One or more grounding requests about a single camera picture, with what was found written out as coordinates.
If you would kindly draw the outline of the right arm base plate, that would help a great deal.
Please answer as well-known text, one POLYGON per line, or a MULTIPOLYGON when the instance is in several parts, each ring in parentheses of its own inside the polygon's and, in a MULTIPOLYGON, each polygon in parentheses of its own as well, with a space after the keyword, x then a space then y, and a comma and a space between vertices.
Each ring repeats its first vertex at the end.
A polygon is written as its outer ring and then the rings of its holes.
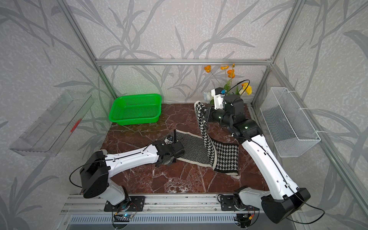
POLYGON ((222 211, 259 211, 259 208, 255 208, 254 206, 244 205, 241 203, 239 198, 234 197, 233 195, 223 195, 219 194, 217 196, 217 200, 221 205, 222 211))

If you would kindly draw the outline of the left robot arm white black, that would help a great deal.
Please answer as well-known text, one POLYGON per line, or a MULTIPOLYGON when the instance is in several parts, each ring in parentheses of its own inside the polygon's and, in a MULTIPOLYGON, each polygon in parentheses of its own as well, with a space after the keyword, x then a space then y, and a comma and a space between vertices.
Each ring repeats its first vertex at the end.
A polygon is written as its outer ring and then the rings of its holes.
POLYGON ((166 143, 163 140, 155 141, 140 149, 118 154, 108 154, 107 150, 93 153, 87 162, 78 167, 73 173, 79 171, 81 185, 71 180, 70 183, 82 189, 84 198, 101 197, 108 201, 117 210, 129 206, 132 201, 126 189, 112 181, 115 175, 142 165, 154 164, 170 165, 185 153, 181 142, 166 143))

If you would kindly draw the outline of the black white patterned scarf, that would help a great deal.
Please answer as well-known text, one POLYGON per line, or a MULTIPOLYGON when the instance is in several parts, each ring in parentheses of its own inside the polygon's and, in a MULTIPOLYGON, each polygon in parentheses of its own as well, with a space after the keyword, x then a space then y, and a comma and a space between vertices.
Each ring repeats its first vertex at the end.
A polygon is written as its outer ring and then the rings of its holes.
POLYGON ((183 144, 186 152, 178 160, 202 167, 210 167, 218 173, 237 176, 239 174, 239 145, 223 143, 210 137, 207 132, 208 123, 204 120, 204 107, 208 106, 200 101, 194 104, 200 136, 178 129, 172 130, 166 136, 174 136, 177 141, 183 144))

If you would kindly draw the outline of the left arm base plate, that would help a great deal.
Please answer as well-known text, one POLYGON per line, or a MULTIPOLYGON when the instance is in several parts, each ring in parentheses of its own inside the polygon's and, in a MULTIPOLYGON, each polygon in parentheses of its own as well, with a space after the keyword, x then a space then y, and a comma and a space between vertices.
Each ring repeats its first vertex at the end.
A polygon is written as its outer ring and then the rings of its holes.
POLYGON ((112 205, 109 201, 106 202, 104 206, 104 212, 142 212, 144 203, 145 203, 145 196, 142 195, 134 195, 126 197, 122 202, 118 203, 117 205, 112 205))

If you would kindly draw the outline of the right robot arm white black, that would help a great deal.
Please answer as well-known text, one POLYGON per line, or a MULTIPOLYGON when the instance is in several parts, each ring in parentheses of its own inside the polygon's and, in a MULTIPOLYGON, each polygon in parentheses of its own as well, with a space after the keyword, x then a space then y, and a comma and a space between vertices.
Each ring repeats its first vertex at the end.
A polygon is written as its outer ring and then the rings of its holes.
POLYGON ((208 122, 218 122, 224 125, 232 136, 253 158, 263 175, 269 191, 261 191, 250 187, 242 187, 234 193, 234 203, 239 209, 253 206, 264 211, 273 223, 299 210, 310 199, 306 188, 300 188, 287 175, 257 123, 247 119, 244 113, 244 103, 236 95, 220 96, 222 105, 219 107, 205 106, 200 101, 195 103, 195 113, 198 124, 208 149, 214 152, 213 159, 219 163, 221 158, 230 160, 227 145, 220 145, 206 133, 208 122))

